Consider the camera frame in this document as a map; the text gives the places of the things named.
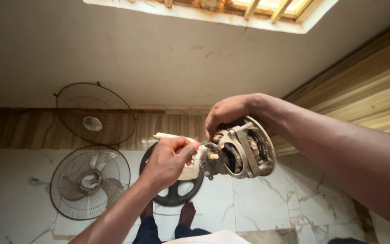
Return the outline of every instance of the window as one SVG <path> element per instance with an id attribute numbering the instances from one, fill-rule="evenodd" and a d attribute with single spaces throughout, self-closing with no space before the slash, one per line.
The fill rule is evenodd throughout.
<path id="1" fill-rule="evenodd" d="M 84 0 L 150 14 L 290 33 L 308 32 L 338 0 Z"/>

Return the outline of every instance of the foot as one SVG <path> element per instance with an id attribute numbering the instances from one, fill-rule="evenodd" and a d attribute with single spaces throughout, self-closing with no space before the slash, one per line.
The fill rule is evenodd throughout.
<path id="1" fill-rule="evenodd" d="M 144 221 L 145 218 L 147 218 L 148 216 L 151 216 L 153 217 L 153 200 L 151 200 L 147 206 L 144 208 L 144 210 L 142 211 L 141 215 L 139 216 L 139 218 L 141 219 L 141 222 Z"/>
<path id="2" fill-rule="evenodd" d="M 196 211 L 194 204 L 192 203 L 192 201 L 189 200 L 185 203 L 185 205 L 183 205 L 183 208 L 181 208 L 179 224 L 185 224 L 191 227 L 195 213 Z"/>

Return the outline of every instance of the wire fan guard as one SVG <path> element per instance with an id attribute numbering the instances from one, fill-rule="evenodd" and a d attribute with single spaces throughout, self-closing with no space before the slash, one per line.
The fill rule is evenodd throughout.
<path id="1" fill-rule="evenodd" d="M 85 220 L 102 214 L 127 190 L 130 168 L 114 148 L 92 145 L 67 155 L 52 176 L 51 199 L 66 217 Z"/>
<path id="2" fill-rule="evenodd" d="M 82 139 L 102 145 L 127 141 L 135 131 L 129 105 L 99 83 L 74 83 L 56 95 L 61 122 Z"/>

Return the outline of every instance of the white tile floor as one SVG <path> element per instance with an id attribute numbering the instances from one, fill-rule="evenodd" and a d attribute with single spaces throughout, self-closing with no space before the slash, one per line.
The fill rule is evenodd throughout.
<path id="1" fill-rule="evenodd" d="M 68 243 L 92 221 L 74 221 L 57 213 L 47 185 L 58 163 L 70 150 L 0 149 L 0 243 Z M 122 151 L 139 177 L 143 151 Z M 39 180 L 30 182 L 31 177 Z M 187 191 L 190 184 L 182 185 Z M 353 203 L 301 155 L 279 158 L 274 173 L 255 179 L 216 175 L 204 179 L 192 199 L 197 214 L 193 228 L 210 232 L 293 228 L 300 244 L 322 244 L 334 237 L 363 239 Z M 181 206 L 154 205 L 162 241 L 174 238 Z M 131 243 L 138 220 L 125 243 Z"/>

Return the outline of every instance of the dark trousers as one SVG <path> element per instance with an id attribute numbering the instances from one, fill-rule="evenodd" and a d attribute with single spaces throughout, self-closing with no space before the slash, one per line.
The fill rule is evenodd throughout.
<path id="1" fill-rule="evenodd" d="M 200 235 L 208 235 L 210 232 L 202 229 L 191 229 L 185 224 L 177 225 L 174 231 L 176 239 Z M 133 244 L 159 244 L 162 243 L 157 234 L 157 225 L 154 222 L 154 218 L 149 216 L 144 219 L 138 229 L 137 237 L 133 241 Z"/>

